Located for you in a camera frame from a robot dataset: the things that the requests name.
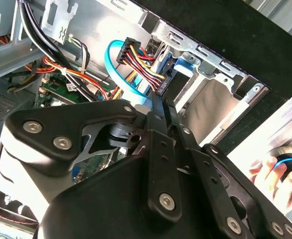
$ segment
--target blue ring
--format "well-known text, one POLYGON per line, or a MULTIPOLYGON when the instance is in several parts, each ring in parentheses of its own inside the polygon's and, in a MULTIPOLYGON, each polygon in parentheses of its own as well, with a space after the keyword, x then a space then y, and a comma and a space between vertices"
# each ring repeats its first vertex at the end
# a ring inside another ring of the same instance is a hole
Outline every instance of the blue ring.
POLYGON ((279 161, 278 163, 276 163, 274 168, 278 167, 280 164, 282 164, 284 162, 289 162, 289 161, 292 161, 292 158, 283 159, 283 160, 279 161))

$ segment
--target yellow wire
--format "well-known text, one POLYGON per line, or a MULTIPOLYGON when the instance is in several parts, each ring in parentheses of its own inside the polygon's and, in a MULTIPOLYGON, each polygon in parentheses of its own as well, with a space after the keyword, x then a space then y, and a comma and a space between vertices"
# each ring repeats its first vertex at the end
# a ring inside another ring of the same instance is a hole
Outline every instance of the yellow wire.
POLYGON ((147 66, 143 61, 140 60, 140 58, 138 57, 138 54, 136 53, 136 51, 135 51, 135 49, 133 48, 132 45, 130 45, 130 48, 131 48, 131 50, 132 50, 134 56, 136 57, 137 61, 143 66, 143 68, 144 68, 146 71, 148 71, 148 73, 150 73, 151 75, 158 76, 158 77, 160 77, 160 78, 162 78, 162 79, 165 79, 165 76, 162 76, 162 75, 160 75, 160 74, 157 74, 157 73, 151 71, 151 70, 148 68, 148 66, 147 66))
MULTIPOLYGON (((135 71, 133 71, 133 72, 131 72, 131 74, 127 77, 127 82, 130 82, 131 81, 131 79, 135 76, 135 71)), ((122 89, 119 89, 117 92, 116 92, 116 94, 114 95, 114 100, 116 100, 117 99, 117 97, 120 95, 120 93, 122 92, 122 89)))

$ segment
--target cable connector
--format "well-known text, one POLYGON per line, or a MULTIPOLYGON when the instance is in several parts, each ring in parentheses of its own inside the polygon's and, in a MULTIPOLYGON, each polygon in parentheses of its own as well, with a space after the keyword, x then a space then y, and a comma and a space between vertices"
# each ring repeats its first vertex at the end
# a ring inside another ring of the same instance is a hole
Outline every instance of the cable connector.
POLYGON ((66 76, 66 74, 67 74, 67 72, 66 72, 67 71, 67 68, 63 68, 60 71, 61 71, 62 76, 66 76))
POLYGON ((139 41, 127 37, 116 59, 119 64, 124 64, 124 60, 127 56, 130 45, 133 45, 133 48, 136 52, 138 52, 139 48, 141 47, 141 43, 139 41))

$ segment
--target black plastic housing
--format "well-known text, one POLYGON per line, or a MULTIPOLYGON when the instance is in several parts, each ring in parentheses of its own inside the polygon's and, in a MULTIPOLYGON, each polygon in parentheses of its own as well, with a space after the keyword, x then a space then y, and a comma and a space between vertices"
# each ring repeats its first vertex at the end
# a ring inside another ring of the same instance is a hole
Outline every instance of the black plastic housing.
POLYGON ((119 52, 116 61, 119 64, 124 64, 124 59, 126 58, 126 54, 128 50, 130 49, 130 45, 133 45, 135 51, 137 52, 139 48, 141 47, 141 43, 139 41, 136 41, 135 39, 127 37, 124 45, 121 48, 121 51, 119 52))

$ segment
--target hand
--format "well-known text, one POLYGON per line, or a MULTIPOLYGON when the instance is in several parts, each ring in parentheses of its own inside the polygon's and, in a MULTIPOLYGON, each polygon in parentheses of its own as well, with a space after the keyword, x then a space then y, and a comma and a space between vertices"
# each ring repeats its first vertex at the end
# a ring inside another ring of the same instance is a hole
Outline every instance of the hand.
POLYGON ((292 210, 292 172, 278 187, 278 182, 287 170, 283 163, 274 168, 275 157, 263 161, 259 168, 249 170, 250 180, 284 215, 292 210))

